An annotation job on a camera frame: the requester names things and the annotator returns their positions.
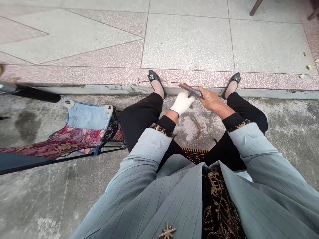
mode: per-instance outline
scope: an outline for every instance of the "white glove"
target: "white glove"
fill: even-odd
[[[195,96],[188,97],[188,94],[187,91],[179,93],[175,103],[170,108],[170,110],[178,113],[178,116],[184,113],[196,99]]]

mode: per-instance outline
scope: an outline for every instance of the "light blue pinstripe jacket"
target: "light blue pinstripe jacket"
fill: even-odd
[[[255,123],[229,133],[253,183],[221,161],[229,195],[247,238],[319,238],[319,193],[282,157]],[[166,221],[174,239],[201,238],[201,172],[181,155],[156,170],[171,138],[146,129],[105,194],[72,238],[158,238]]]

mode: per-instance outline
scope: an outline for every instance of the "wet concrete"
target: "wet concrete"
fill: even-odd
[[[68,96],[91,104],[112,104],[119,110],[143,96]],[[166,112],[175,100],[169,96]],[[319,190],[319,101],[248,99],[265,112],[269,129],[266,137],[283,153],[306,181]],[[204,133],[195,139],[197,127],[186,114],[174,133],[182,147],[210,149],[213,138],[224,133],[221,120],[204,109],[200,101],[189,110]],[[0,95],[0,147],[41,142],[66,124],[62,102],[39,102]],[[1,238],[69,238],[86,213],[103,194],[127,151],[103,154],[19,173],[0,176]]]

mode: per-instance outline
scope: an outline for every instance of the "star brooch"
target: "star brooch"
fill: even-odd
[[[168,226],[168,222],[166,222],[166,229],[163,229],[163,233],[161,235],[159,235],[159,238],[160,237],[164,237],[164,239],[170,239],[170,238],[173,238],[173,235],[172,233],[174,231],[176,231],[176,228],[173,228],[172,229],[172,226]]]

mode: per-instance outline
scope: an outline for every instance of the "jacket sleeve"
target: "jacket sleeve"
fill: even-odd
[[[266,139],[256,123],[243,126],[229,136],[254,183],[266,185],[319,213],[315,206],[319,204],[319,193]]]
[[[147,128],[71,238],[93,236],[153,182],[171,141],[163,133]]]

